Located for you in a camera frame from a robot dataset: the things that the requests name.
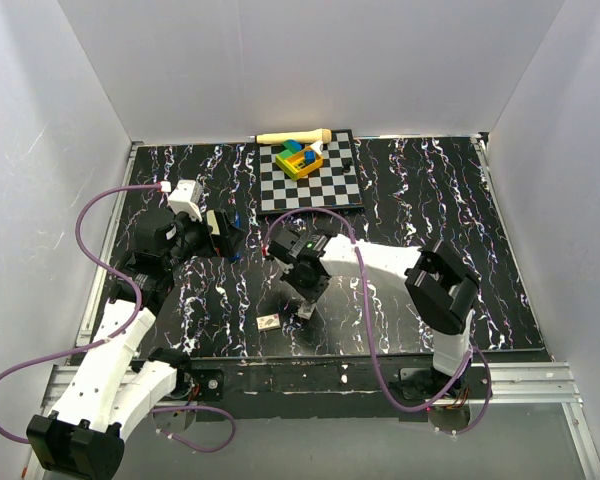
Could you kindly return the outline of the staple box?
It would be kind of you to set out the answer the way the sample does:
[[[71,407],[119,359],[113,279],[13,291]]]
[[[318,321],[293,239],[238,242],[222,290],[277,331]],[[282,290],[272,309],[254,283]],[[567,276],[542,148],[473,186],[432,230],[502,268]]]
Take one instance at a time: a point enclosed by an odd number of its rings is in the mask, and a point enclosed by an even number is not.
[[[257,328],[260,332],[278,329],[281,327],[278,314],[259,316],[256,318]]]
[[[304,301],[299,305],[297,316],[301,320],[309,320],[315,310],[316,305],[312,302]]]

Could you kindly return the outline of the blue stapler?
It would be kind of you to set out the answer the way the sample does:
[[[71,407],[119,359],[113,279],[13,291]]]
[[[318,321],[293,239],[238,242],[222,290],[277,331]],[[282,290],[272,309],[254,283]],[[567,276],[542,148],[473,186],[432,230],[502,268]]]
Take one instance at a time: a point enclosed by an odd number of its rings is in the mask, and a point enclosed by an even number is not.
[[[230,245],[232,247],[232,254],[228,257],[231,262],[235,262],[240,259],[240,245],[244,239],[244,231],[241,228],[241,218],[238,211],[233,213],[233,220],[230,222],[229,227]]]

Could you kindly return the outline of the grey beige stapler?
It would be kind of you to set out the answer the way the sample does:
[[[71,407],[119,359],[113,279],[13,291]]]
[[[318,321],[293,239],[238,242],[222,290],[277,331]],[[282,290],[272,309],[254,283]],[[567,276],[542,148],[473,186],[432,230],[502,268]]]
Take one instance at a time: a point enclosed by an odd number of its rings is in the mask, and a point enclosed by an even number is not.
[[[218,218],[216,216],[216,211],[215,210],[209,210],[206,213],[206,221],[207,221],[208,227],[210,229],[210,233],[212,235],[219,236],[221,234],[221,231],[220,231],[220,228],[219,228],[219,221],[218,221]]]

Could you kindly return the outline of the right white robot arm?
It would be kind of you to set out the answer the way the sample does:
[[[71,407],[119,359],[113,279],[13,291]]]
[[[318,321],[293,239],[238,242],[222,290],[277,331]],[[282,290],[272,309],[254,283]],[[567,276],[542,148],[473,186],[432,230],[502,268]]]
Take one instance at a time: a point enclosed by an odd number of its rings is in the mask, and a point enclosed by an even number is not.
[[[312,316],[333,277],[366,278],[374,287],[408,297],[431,330],[434,348],[431,373],[415,378],[415,388],[449,398],[466,389],[479,279],[446,243],[393,247],[320,230],[302,235],[282,229],[265,252],[281,268],[281,280],[302,297],[303,319]]]

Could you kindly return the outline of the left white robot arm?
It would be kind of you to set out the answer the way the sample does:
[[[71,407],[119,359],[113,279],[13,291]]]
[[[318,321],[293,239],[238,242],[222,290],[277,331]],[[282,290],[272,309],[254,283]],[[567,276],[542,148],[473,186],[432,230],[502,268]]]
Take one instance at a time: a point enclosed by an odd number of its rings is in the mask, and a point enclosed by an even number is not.
[[[190,358],[159,347],[125,374],[145,334],[154,325],[174,287],[176,270],[193,257],[235,258],[245,233],[223,210],[200,221],[168,209],[140,218],[133,248],[120,265],[128,282],[111,289],[100,327],[63,395],[46,416],[36,415],[26,435],[41,466],[78,479],[110,479],[125,441],[164,398],[186,406],[218,386],[218,374],[193,372]]]

